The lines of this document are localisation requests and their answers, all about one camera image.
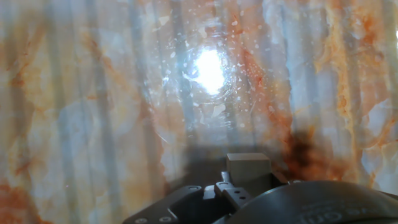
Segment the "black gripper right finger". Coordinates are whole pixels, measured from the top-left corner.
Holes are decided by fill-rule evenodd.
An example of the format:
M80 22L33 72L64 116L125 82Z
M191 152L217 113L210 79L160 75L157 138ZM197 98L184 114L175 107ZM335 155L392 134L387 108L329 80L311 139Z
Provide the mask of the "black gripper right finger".
M292 185L303 182L302 180L288 179L284 174L277 171L271 173L271 186Z

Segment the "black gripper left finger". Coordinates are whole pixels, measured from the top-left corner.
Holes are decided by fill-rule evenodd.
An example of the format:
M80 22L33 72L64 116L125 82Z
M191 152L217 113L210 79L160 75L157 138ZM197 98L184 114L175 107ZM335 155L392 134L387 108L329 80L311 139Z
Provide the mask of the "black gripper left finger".
M226 223L252 196L235 187L229 172L207 187L188 185L137 212L123 224Z

